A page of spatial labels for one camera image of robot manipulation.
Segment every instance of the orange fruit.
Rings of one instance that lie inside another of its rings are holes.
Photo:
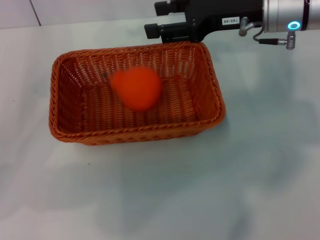
[[[142,66],[116,72],[111,86],[124,105],[137,112],[145,112],[154,106],[162,91],[158,74],[151,68]]]

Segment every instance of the cable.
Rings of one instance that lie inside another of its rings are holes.
[[[258,32],[256,35],[253,36],[253,40],[255,40],[256,42],[259,42],[259,39],[257,37],[259,37],[261,34],[264,33],[265,27],[264,27],[264,25],[263,25],[263,23],[261,21],[255,22],[254,25],[262,27],[260,32]]]

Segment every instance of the blue ring light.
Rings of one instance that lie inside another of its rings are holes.
[[[288,29],[290,30],[297,30],[301,27],[300,22],[298,21],[292,21],[288,24]]]

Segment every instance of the woven basket bottom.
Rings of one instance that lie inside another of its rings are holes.
[[[81,94],[81,131],[144,127],[198,120],[188,80],[181,76],[162,79],[157,105],[147,112],[125,107],[112,90],[110,80],[85,85]]]

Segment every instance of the white wall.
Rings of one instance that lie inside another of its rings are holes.
[[[157,0],[32,0],[42,25],[155,17]]]
[[[0,29],[38,25],[29,0],[0,0]]]

